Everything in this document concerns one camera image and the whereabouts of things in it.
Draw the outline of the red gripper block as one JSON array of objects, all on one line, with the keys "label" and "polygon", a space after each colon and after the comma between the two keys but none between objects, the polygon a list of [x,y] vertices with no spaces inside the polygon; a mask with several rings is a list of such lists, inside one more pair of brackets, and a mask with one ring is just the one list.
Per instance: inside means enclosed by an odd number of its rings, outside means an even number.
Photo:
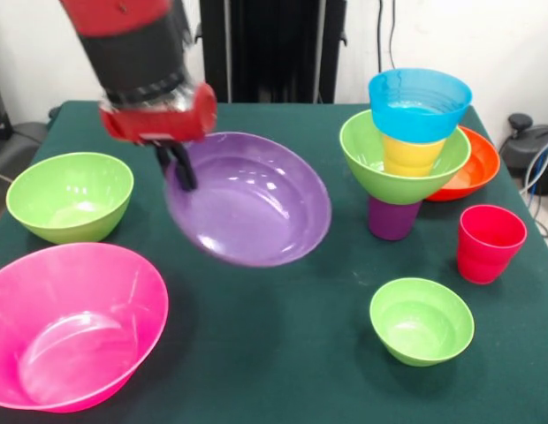
[{"label": "red gripper block", "polygon": [[[118,108],[108,102],[99,105],[101,121],[115,139],[133,144],[151,141],[170,142],[176,159],[176,177],[185,192],[197,188],[197,178],[186,148],[180,142],[203,139],[216,126],[217,98],[207,83],[181,86],[167,97],[142,106]],[[156,159],[163,175],[171,164],[170,149],[155,146]]]}]

